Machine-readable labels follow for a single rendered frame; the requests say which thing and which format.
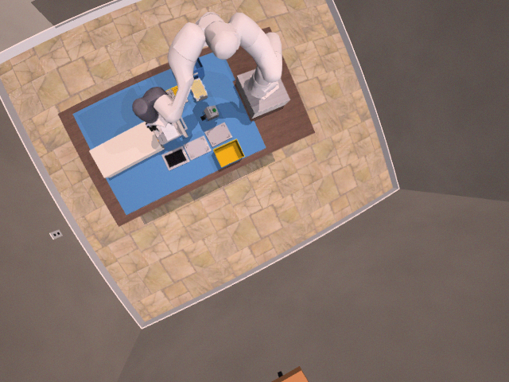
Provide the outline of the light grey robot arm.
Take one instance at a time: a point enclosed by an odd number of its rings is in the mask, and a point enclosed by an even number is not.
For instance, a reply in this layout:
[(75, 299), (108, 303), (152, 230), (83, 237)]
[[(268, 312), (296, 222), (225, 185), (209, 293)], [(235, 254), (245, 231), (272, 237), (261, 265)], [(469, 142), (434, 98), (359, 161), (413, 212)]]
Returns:
[(194, 66), (204, 46), (208, 46), (221, 60), (232, 57), (239, 45), (253, 57), (257, 67), (248, 83), (252, 96), (264, 100), (279, 89), (277, 81), (282, 76), (282, 43), (279, 35), (264, 33), (244, 13), (235, 13), (229, 22), (225, 23), (214, 12), (207, 12), (196, 24), (188, 22), (182, 27), (173, 39), (167, 56), (177, 82), (175, 98), (172, 99), (163, 88), (151, 88), (144, 97), (132, 104), (137, 117), (149, 125), (160, 127), (176, 123), (181, 118), (194, 82)]

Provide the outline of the blue open-top bin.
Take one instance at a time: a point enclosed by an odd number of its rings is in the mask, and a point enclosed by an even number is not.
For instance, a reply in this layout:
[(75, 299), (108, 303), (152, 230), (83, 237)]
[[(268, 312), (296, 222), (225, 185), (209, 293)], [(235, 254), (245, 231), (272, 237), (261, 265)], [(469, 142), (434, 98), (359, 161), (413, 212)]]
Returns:
[(199, 57), (198, 57), (198, 59), (197, 59), (198, 61), (196, 62), (195, 66), (194, 66), (194, 71), (193, 71), (194, 79), (201, 78), (204, 76), (204, 67), (202, 67), (203, 65), (202, 65)]

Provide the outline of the blue bench mat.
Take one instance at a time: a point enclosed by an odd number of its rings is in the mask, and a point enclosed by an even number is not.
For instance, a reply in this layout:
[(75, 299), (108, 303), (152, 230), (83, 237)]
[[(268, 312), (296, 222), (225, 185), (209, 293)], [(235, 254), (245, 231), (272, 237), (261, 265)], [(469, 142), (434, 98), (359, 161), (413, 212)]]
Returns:
[[(175, 138), (163, 145), (164, 150), (113, 177), (106, 178), (126, 215), (266, 148), (255, 121), (250, 121), (232, 82), (235, 78), (227, 60), (217, 58), (214, 53), (199, 58), (205, 74), (200, 80), (205, 86), (208, 98), (197, 102), (190, 90), (182, 114), (188, 128), (188, 137), (182, 135)], [(136, 99), (142, 98), (147, 90), (160, 87), (167, 91), (176, 86), (176, 79), (169, 69), (101, 99), (73, 115), (92, 150), (144, 122), (133, 112), (132, 104)], [(204, 109), (214, 105), (219, 117), (202, 121)], [(226, 123), (232, 138), (212, 147), (204, 132), (221, 123)], [(193, 160), (188, 157), (190, 162), (169, 171), (162, 155), (203, 135), (211, 151)], [(221, 167), (213, 150), (235, 139), (238, 140), (245, 157)]]

